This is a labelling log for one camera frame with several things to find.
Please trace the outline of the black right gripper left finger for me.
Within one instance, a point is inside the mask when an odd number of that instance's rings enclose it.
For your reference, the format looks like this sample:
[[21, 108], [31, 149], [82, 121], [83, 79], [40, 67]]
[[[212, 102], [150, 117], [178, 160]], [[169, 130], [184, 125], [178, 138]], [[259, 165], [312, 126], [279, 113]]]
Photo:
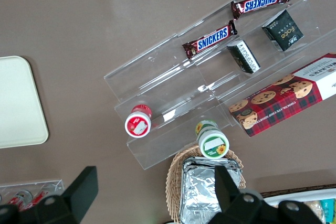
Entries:
[[87, 166], [61, 195], [51, 195], [34, 207], [36, 223], [81, 223], [98, 194], [95, 166]]

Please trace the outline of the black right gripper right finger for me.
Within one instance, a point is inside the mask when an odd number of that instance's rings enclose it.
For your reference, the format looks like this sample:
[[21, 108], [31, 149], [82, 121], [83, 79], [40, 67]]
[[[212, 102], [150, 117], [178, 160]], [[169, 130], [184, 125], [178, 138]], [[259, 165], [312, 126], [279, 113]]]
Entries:
[[250, 189], [240, 190], [224, 166], [215, 167], [215, 194], [221, 212], [212, 223], [265, 223], [262, 217], [263, 198]]

